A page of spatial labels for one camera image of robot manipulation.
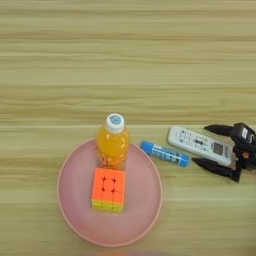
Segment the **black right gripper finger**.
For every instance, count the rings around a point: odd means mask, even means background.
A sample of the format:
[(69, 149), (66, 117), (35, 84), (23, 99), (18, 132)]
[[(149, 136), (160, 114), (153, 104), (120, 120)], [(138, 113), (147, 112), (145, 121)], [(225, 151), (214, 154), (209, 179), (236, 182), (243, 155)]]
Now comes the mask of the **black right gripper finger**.
[(217, 135), (229, 136), (231, 131), (233, 130), (233, 127), (229, 125), (214, 124), (214, 125), (205, 126), (204, 129)]
[(193, 158), (193, 161), (200, 167), (223, 177), (228, 177), (231, 180), (238, 182), (241, 175), (241, 163), (236, 161), (235, 169), (219, 165), (217, 162), (206, 158)]

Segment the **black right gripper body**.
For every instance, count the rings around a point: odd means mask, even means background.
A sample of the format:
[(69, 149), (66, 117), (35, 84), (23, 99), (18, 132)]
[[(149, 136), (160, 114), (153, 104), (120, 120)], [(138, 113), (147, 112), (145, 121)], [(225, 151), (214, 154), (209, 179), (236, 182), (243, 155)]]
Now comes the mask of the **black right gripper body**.
[(243, 169), (256, 170), (256, 143), (238, 143), (234, 152)]

